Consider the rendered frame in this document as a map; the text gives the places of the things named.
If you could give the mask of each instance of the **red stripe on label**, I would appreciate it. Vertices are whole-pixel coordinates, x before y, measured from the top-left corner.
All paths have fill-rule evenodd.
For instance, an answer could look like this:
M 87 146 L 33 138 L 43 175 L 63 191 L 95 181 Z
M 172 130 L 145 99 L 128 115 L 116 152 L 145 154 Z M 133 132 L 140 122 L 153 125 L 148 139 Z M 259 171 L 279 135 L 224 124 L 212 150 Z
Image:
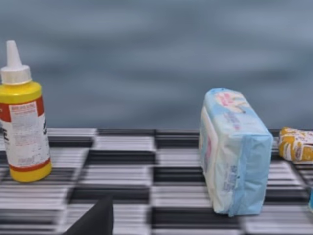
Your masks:
M 34 170 L 39 170 L 39 169 L 43 168 L 44 166 L 48 165 L 49 163 L 50 163 L 50 158 L 48 160 L 44 161 L 43 163 L 31 166 L 31 167 L 15 167 L 12 165 L 9 165 L 9 167 L 11 170 L 14 170 L 17 172 L 30 172 L 30 171 L 34 171 Z
M 42 115 L 45 112 L 44 101 L 43 101 L 42 96 L 40 96 L 38 99 L 35 99 L 31 102 L 36 102 L 38 116 Z M 11 122 L 10 106 L 28 104 L 31 102 L 18 103 L 18 104 L 0 103 L 0 119 L 5 122 Z

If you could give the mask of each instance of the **checkered surface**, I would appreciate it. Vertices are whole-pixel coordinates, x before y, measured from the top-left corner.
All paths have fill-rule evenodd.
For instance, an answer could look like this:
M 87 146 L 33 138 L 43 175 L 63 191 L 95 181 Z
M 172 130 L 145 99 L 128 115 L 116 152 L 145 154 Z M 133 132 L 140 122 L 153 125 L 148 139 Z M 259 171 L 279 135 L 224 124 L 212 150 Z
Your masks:
M 313 164 L 284 161 L 276 140 L 262 214 L 228 218 L 213 213 L 197 132 L 48 132 L 53 172 L 31 184 L 11 180 L 0 139 L 0 235 L 61 234 L 107 194 L 114 198 L 115 235 L 313 234 Z

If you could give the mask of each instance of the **yellow bottle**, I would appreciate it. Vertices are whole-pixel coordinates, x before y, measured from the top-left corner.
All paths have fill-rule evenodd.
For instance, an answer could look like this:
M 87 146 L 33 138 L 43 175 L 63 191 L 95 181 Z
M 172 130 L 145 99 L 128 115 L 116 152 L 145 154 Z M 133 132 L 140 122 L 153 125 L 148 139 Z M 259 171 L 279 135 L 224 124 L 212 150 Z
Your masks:
M 50 174 L 45 111 L 40 84 L 22 65 L 15 41 L 7 41 L 7 66 L 1 69 L 0 119 L 11 177 L 33 182 Z

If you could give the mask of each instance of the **blurry water surface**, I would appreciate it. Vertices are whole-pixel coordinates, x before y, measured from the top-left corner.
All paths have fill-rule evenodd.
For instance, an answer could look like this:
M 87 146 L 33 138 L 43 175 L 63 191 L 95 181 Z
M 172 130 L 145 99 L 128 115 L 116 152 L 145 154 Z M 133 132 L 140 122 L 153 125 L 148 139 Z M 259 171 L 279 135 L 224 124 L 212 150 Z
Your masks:
M 268 128 L 313 122 L 313 1 L 2 0 L 5 41 L 50 127 L 193 129 L 204 94 L 241 91 Z

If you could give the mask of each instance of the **bottle base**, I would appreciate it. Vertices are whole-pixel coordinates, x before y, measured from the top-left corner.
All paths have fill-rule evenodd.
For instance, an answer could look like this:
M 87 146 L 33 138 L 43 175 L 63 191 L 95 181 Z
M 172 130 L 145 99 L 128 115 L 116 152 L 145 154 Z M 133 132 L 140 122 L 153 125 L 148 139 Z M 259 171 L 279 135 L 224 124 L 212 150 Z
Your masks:
M 10 169 L 10 175 L 13 180 L 20 182 L 20 183 L 31 183 L 38 180 L 42 180 L 43 178 L 47 177 L 52 171 L 52 164 L 45 165 L 44 167 L 34 170 L 31 172 L 17 172 Z

